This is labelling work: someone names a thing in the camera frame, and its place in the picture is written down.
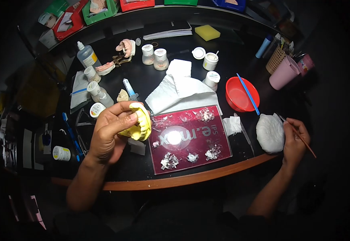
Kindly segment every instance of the yellow dental model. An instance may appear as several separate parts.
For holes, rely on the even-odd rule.
[[[120,135],[131,137],[134,140],[145,141],[151,134],[151,119],[148,111],[138,102],[131,103],[129,108],[138,115],[139,126],[133,126],[122,132]]]

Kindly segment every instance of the hand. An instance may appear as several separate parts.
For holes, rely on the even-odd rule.
[[[101,164],[114,164],[123,153],[127,138],[117,133],[138,122],[137,114],[129,108],[132,102],[116,103],[103,110],[97,118],[88,155]]]
[[[307,133],[303,122],[299,120],[287,118],[283,123],[286,140],[285,147],[283,148],[284,158],[282,161],[282,167],[293,174],[305,154],[306,146],[293,131],[293,127],[289,123],[297,129],[298,133],[303,137],[307,144],[310,144],[310,136]]]

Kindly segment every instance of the pink cup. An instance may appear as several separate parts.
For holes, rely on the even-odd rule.
[[[303,58],[298,62],[298,67],[302,76],[305,76],[309,69],[313,68],[314,66],[313,60],[311,60],[311,57],[308,54],[303,56]]]
[[[270,76],[269,82],[274,89],[280,90],[288,82],[299,75],[299,73],[300,71],[298,65],[290,56],[286,56],[278,68]]]

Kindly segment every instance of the notebook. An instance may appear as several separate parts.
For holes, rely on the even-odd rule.
[[[187,21],[168,21],[144,25],[144,40],[192,35],[192,27]]]

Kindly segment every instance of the red glass slab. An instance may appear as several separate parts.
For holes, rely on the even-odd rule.
[[[155,175],[232,157],[230,143],[216,105],[153,116],[152,122],[149,148]],[[213,154],[212,158],[216,159],[206,160],[206,152],[209,150]],[[198,159],[193,160],[189,154],[198,155]],[[167,165],[168,168],[164,168],[162,160],[166,159],[165,157],[170,159],[170,164],[177,161],[178,164]]]

